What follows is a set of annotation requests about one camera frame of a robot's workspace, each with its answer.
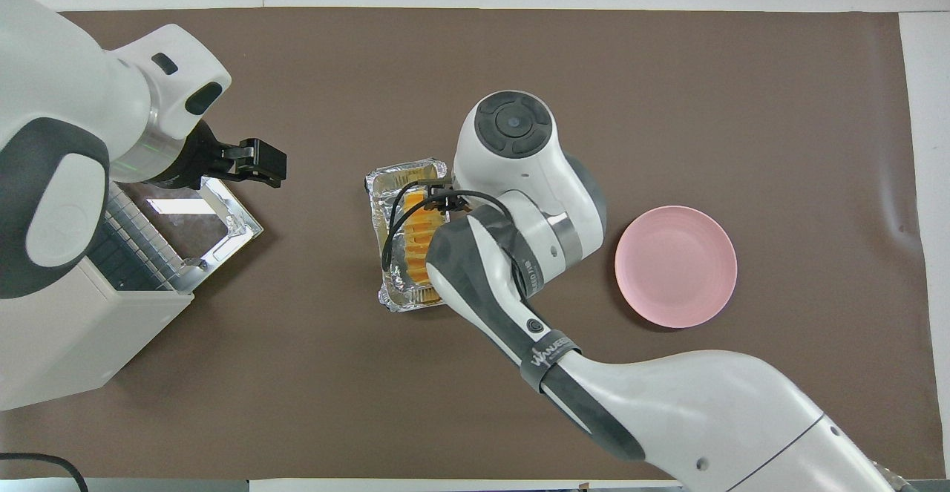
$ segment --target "velcro strap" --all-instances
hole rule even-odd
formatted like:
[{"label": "velcro strap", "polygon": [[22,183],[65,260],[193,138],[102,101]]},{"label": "velcro strap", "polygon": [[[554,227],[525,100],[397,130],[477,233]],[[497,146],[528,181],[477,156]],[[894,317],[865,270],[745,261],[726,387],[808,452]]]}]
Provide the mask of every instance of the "velcro strap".
[{"label": "velcro strap", "polygon": [[540,392],[540,383],[557,361],[570,350],[580,351],[573,340],[559,330],[549,330],[546,335],[522,353],[522,379]]}]

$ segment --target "brown table mat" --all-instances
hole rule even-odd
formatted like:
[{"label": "brown table mat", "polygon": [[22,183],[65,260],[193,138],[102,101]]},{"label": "brown table mat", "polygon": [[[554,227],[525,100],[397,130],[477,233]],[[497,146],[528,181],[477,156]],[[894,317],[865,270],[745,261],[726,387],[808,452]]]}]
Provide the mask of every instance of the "brown table mat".
[{"label": "brown table mat", "polygon": [[[872,459],[943,477],[898,19],[228,9],[70,14],[105,48],[176,22],[234,84],[222,141],[289,155],[233,188],[264,235],[101,390],[0,414],[7,450],[99,477],[662,477],[601,451],[447,307],[379,306],[373,168],[451,163],[462,119],[539,94],[609,204],[604,248],[533,300],[588,357],[723,349],[788,374]],[[615,286],[628,222],[665,204],[732,236],[732,302],[695,329]]]}]

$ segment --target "foil container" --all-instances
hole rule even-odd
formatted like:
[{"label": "foil container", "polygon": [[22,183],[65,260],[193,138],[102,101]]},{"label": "foil container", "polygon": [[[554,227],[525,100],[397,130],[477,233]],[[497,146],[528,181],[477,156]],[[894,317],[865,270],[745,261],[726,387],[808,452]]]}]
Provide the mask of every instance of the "foil container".
[{"label": "foil container", "polygon": [[[373,231],[376,231],[376,244],[382,258],[383,244],[389,234],[390,212],[393,210],[396,195],[403,186],[414,180],[444,178],[448,174],[445,162],[435,158],[425,158],[414,162],[377,168],[366,175],[366,192],[370,195],[370,217],[373,219]],[[407,191],[424,191],[419,186]],[[403,208],[406,197],[396,207],[396,219],[406,210]],[[442,222],[448,222],[448,212],[442,212]],[[442,299],[428,283],[417,283],[408,275],[406,265],[406,238],[402,231],[393,236],[393,264],[389,272],[383,273],[383,285],[379,289],[379,302],[390,312],[408,312],[424,309],[426,306],[442,305]]]}]

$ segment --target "pink plate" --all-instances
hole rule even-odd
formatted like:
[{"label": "pink plate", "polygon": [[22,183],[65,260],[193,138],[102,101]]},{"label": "pink plate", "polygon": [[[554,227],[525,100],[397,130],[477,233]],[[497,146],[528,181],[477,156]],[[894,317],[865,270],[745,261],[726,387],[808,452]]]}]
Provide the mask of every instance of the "pink plate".
[{"label": "pink plate", "polygon": [[620,236],[614,270],[645,319],[684,329],[708,321],[736,288],[736,250],[713,219],[683,206],[654,208]]}]

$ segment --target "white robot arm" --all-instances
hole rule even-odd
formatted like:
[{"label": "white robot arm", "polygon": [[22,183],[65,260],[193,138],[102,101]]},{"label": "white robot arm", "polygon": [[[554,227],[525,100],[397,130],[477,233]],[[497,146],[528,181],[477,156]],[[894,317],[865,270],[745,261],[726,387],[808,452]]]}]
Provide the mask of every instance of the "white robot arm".
[{"label": "white robot arm", "polygon": [[79,262],[110,178],[276,187],[286,176],[285,155],[266,143],[214,140],[201,117],[231,76],[176,25],[105,52],[36,1],[0,0],[0,76],[0,299],[37,292]]},{"label": "white robot arm", "polygon": [[565,155],[537,97],[499,92],[465,119],[454,188],[478,205],[438,228],[435,289],[479,327],[601,447],[644,459],[692,492],[888,492],[872,462],[778,370],[754,357],[695,351],[640,364],[585,358],[527,305],[544,283],[600,248],[603,195]]}]

